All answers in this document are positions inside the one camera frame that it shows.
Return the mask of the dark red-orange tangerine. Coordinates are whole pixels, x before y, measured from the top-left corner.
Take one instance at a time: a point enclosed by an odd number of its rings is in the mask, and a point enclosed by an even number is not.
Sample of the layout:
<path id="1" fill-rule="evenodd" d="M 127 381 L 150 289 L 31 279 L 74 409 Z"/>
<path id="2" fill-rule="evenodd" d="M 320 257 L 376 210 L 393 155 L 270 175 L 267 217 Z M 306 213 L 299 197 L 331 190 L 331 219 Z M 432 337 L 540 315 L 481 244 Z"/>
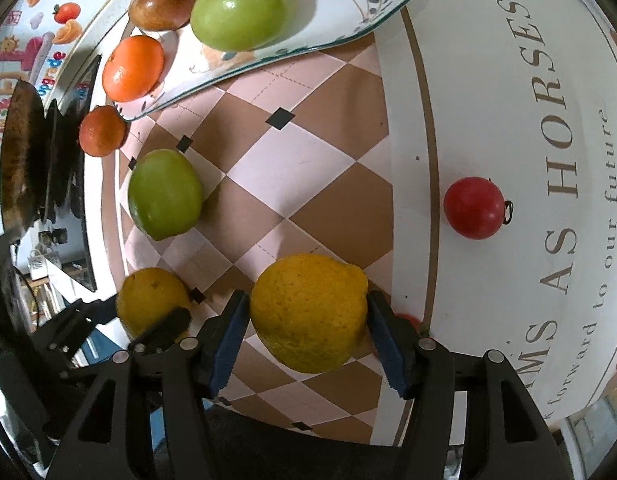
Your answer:
<path id="1" fill-rule="evenodd" d="M 82 120 L 78 140 L 87 155 L 106 157 L 121 148 L 126 133 L 126 121 L 113 106 L 97 106 Z"/>

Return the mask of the brown-red apple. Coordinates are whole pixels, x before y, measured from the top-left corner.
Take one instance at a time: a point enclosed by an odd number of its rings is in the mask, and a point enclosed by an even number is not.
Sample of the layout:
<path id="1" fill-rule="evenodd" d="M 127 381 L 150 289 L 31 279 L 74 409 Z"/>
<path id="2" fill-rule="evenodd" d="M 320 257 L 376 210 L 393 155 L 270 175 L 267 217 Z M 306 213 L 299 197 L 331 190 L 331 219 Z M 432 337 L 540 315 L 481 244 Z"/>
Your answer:
<path id="1" fill-rule="evenodd" d="M 196 0 L 130 0 L 130 21 L 148 32 L 164 32 L 185 26 Z"/>

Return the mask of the orange tangerine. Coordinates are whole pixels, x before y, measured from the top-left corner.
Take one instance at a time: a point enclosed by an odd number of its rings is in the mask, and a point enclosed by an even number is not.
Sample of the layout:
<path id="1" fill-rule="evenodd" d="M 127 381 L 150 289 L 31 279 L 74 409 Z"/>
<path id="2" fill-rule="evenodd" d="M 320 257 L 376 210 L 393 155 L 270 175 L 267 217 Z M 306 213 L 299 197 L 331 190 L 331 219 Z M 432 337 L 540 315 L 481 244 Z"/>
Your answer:
<path id="1" fill-rule="evenodd" d="M 125 38 L 104 64 L 104 93 L 117 103 L 135 101 L 147 96 L 156 87 L 164 63 L 164 50 L 158 40 L 145 35 Z"/>

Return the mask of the red cherry tomato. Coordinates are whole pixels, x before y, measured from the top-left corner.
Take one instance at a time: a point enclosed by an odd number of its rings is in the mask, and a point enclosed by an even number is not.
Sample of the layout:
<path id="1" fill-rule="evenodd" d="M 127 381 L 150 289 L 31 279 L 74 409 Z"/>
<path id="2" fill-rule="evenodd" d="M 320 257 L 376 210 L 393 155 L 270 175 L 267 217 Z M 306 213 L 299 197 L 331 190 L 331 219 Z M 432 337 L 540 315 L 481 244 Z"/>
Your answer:
<path id="1" fill-rule="evenodd" d="M 412 316 L 406 313 L 397 313 L 397 317 L 403 318 L 403 320 L 409 321 L 409 324 L 411 324 L 414 327 L 414 330 L 417 333 L 421 332 L 421 323 L 418 320 L 418 318 L 415 318 L 415 316 Z"/>
<path id="2" fill-rule="evenodd" d="M 465 177 L 447 189 L 443 209 L 458 234 L 469 240 L 486 240 L 513 220 L 515 206 L 490 179 Z"/>

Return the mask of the black gas stove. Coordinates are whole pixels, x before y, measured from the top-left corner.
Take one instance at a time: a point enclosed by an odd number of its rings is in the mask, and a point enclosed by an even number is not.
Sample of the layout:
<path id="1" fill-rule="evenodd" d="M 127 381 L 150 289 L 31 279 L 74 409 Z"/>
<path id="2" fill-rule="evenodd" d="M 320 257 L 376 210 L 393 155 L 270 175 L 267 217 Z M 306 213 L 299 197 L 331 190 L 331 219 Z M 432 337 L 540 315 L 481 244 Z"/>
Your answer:
<path id="1" fill-rule="evenodd" d="M 96 56 L 62 101 L 52 101 L 46 111 L 49 166 L 38 234 L 42 255 L 90 292 L 96 289 L 96 280 L 86 229 L 85 154 L 78 137 L 90 111 L 100 62 L 100 56 Z"/>

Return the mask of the checkered horses table mat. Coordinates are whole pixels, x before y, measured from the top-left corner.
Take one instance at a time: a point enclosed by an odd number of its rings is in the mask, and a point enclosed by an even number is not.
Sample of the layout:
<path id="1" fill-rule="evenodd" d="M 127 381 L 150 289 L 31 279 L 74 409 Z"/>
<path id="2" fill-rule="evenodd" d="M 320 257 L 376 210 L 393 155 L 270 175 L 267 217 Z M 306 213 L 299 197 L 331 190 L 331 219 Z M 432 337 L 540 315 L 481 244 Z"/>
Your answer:
<path id="1" fill-rule="evenodd" d="M 167 148 L 203 185 L 198 222 L 152 240 L 136 164 Z M 617 29 L 595 0 L 413 0 L 372 35 L 277 63 L 139 119 L 103 169 L 122 278 L 176 273 L 194 318 L 277 259 L 363 269 L 447 348 L 501 350 L 552 427 L 617 413 Z M 447 189 L 495 183 L 513 220 L 447 222 Z"/>

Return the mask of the oval floral ceramic plate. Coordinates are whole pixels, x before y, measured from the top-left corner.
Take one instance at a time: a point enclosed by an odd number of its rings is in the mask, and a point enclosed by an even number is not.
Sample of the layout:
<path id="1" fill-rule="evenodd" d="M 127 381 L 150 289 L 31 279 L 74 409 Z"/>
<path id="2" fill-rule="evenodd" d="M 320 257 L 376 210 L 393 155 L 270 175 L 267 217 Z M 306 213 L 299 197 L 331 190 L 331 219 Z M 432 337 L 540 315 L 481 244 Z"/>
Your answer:
<path id="1" fill-rule="evenodd" d="M 150 32 L 165 53 L 159 84 L 147 96 L 115 107 L 131 122 L 249 70 L 343 46 L 367 36 L 412 0 L 295 1 L 296 14 L 284 35 L 251 52 L 224 53 L 205 47 L 190 26 L 173 32 Z"/>

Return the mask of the colourful wall sticker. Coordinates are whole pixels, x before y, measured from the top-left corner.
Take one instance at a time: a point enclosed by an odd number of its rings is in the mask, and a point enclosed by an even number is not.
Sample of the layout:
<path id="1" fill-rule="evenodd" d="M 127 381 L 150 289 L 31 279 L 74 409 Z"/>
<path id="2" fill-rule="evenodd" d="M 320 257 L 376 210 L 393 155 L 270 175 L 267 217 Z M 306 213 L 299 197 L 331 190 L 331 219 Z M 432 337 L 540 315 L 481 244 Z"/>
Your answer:
<path id="1" fill-rule="evenodd" d="M 14 87 L 23 80 L 42 98 L 51 92 L 83 35 L 81 14 L 75 1 L 20 0 L 0 25 L 0 144 Z"/>

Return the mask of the green apple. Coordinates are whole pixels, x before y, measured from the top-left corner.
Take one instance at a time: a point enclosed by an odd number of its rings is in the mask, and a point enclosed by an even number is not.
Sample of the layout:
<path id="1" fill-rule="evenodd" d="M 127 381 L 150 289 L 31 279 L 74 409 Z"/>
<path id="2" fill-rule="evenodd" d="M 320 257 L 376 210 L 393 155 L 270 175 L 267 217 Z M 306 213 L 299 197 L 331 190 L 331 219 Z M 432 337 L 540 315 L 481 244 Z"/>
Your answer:
<path id="1" fill-rule="evenodd" d="M 295 0 L 196 0 L 190 26 L 212 49 L 249 51 L 279 38 L 295 9 Z"/>
<path id="2" fill-rule="evenodd" d="M 182 153 L 160 148 L 136 164 L 127 201 L 135 226 L 152 240 L 166 240 L 186 233 L 198 222 L 203 185 Z"/>

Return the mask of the yellow citrus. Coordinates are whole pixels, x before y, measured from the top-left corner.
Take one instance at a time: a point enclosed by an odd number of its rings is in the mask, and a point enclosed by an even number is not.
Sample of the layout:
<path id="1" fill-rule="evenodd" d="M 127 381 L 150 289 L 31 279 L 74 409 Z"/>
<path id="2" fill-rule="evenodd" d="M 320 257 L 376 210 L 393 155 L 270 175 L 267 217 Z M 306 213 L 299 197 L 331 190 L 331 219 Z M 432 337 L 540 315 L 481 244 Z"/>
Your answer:
<path id="1" fill-rule="evenodd" d="M 187 289 L 175 274 L 161 268 L 130 274 L 116 295 L 116 313 L 130 339 L 137 339 L 176 308 L 191 309 Z"/>
<path id="2" fill-rule="evenodd" d="M 302 374 L 335 370 L 364 338 L 368 280 L 353 264 L 315 254 L 277 260 L 258 277 L 250 316 L 265 348 Z"/>

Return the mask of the black frying pan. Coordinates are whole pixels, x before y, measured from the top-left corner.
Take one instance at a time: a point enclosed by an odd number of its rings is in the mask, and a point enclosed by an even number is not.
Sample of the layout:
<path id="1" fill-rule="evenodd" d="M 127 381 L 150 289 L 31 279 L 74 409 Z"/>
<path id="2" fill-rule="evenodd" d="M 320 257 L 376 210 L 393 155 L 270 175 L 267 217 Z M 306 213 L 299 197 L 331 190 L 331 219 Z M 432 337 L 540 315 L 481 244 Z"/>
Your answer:
<path id="1" fill-rule="evenodd" d="M 20 238 L 38 217 L 48 172 L 48 129 L 35 87 L 19 80 L 11 95 L 0 149 L 0 208 L 5 232 Z"/>

